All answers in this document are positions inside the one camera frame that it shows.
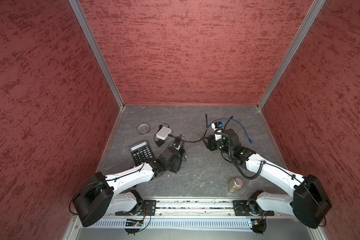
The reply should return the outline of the white network switch box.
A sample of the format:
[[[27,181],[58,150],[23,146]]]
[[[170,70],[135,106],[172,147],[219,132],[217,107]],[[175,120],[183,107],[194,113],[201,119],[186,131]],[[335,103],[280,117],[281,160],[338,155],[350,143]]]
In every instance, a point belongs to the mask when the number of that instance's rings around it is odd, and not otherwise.
[[[171,133],[172,133],[172,129],[170,129],[168,127],[162,127],[156,133],[156,138],[158,138],[159,140],[165,141]]]

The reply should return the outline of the black power adapter with cable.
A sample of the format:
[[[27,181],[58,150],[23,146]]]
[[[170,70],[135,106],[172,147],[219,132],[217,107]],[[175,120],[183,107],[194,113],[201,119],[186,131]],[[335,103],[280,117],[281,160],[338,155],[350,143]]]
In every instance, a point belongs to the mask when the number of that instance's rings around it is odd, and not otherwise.
[[[167,124],[167,123],[162,123],[161,125],[159,125],[158,131],[153,136],[153,140],[154,140],[155,144],[158,147],[161,147],[166,141],[166,140],[159,139],[157,137],[157,133],[160,132],[162,128],[171,129],[170,125]],[[167,138],[174,138],[175,140],[180,140],[180,144],[185,144],[185,143],[195,144],[195,143],[198,143],[198,142],[202,141],[203,138],[206,136],[206,133],[207,133],[207,129],[205,129],[205,132],[204,132],[203,136],[200,139],[196,140],[196,141],[187,141],[186,138],[183,135],[179,135],[177,137],[174,137],[173,135],[168,134]]]

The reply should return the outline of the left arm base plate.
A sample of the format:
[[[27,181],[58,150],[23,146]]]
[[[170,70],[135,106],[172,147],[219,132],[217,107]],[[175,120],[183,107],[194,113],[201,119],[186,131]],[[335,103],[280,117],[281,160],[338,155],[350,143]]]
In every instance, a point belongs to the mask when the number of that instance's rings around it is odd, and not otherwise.
[[[116,216],[154,216],[156,211],[156,200],[142,200],[132,208],[131,211],[116,212]]]

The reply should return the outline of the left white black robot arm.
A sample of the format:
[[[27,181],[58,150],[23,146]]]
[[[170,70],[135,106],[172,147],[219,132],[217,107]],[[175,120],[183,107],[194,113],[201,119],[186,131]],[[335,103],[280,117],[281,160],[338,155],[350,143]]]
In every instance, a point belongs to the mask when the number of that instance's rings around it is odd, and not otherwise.
[[[119,212],[139,214],[143,199],[132,190],[141,183],[149,182],[170,171],[177,173],[182,166],[186,151],[183,147],[168,147],[157,158],[148,158],[127,171],[103,175],[93,174],[71,199],[83,227],[90,227],[105,215]]]

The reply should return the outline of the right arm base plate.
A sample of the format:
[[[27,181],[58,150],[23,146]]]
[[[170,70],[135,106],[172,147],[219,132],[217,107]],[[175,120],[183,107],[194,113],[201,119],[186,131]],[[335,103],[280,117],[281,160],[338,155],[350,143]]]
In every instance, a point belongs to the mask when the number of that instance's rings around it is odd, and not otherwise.
[[[260,206],[253,200],[234,200],[233,209],[235,212],[235,216],[237,217],[268,217],[275,215],[273,211],[262,210]]]

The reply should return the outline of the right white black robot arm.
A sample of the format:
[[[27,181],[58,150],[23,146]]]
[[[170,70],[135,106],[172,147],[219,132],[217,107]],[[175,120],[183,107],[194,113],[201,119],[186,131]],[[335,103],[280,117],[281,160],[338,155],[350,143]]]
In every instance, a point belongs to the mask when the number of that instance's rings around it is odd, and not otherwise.
[[[325,226],[332,203],[317,177],[296,174],[266,160],[254,150],[243,147],[232,129],[219,128],[202,140],[208,150],[226,154],[245,179],[262,177],[284,191],[283,194],[253,193],[247,201],[247,209],[253,216],[278,212],[295,216],[311,229]]]

